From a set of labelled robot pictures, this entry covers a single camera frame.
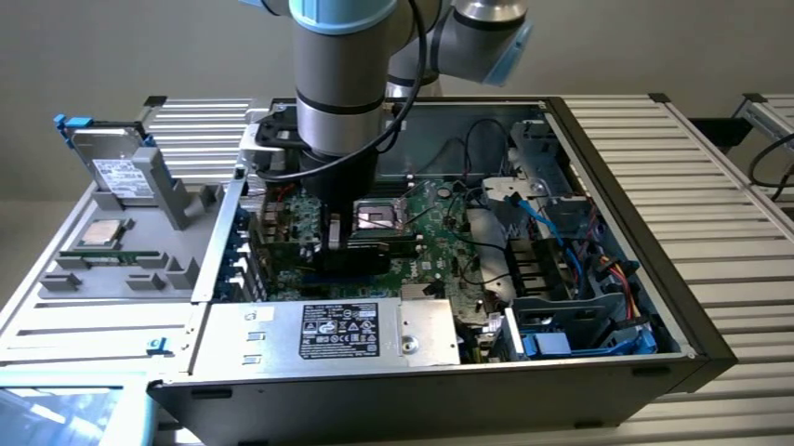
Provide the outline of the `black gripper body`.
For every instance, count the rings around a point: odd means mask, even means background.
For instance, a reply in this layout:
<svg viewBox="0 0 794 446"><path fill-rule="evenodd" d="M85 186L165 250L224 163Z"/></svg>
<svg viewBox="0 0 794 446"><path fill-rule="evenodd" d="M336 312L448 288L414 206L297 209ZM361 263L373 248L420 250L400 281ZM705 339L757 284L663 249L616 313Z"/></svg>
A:
<svg viewBox="0 0 794 446"><path fill-rule="evenodd" d="M374 184L378 154L368 151L352 161L324 169L300 180L306 193L320 202L322 218L352 215L352 204L364 197Z"/></svg>

